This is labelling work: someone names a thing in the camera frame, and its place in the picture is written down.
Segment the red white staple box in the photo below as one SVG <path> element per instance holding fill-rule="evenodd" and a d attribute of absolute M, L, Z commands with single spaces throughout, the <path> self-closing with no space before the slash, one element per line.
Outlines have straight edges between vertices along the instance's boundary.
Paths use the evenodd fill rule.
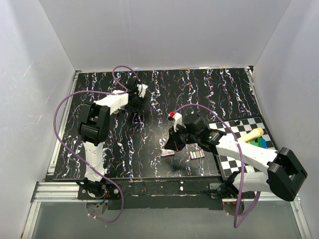
<path fill-rule="evenodd" d="M 175 152 L 173 150 L 161 149 L 161 157 L 174 156 Z"/>

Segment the silver staple strips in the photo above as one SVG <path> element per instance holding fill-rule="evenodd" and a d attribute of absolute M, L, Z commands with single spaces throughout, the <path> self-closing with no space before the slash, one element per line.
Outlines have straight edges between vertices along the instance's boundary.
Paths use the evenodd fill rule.
<path fill-rule="evenodd" d="M 205 157 L 203 150 L 190 151 L 189 155 L 191 160 L 201 159 Z"/>

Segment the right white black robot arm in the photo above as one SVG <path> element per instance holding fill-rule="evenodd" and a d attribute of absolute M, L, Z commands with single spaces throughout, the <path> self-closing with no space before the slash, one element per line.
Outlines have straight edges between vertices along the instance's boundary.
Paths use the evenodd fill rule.
<path fill-rule="evenodd" d="M 173 127 L 168 131 L 166 150 L 181 151 L 188 144 L 197 144 L 203 151 L 243 161 L 256 169 L 255 172 L 233 172 L 220 187 L 231 198 L 243 192 L 270 192 L 282 200 L 295 199 L 308 174 L 294 152 L 283 147 L 281 150 L 266 149 L 235 139 L 230 133 L 211 129 L 196 114 L 182 117 L 172 112 L 168 119 Z"/>

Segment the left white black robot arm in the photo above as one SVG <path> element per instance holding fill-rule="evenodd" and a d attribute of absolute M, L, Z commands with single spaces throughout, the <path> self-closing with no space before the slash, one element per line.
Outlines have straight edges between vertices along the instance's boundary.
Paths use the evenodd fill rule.
<path fill-rule="evenodd" d="M 105 175 L 102 154 L 109 134 L 111 115 L 121 110 L 137 114 L 145 102 L 148 85 L 136 79 L 130 80 L 125 87 L 126 90 L 114 90 L 110 95 L 82 107 L 78 133 L 88 164 L 83 183 L 79 185 L 95 199 L 101 199 L 107 194 L 105 185 L 101 183 Z"/>

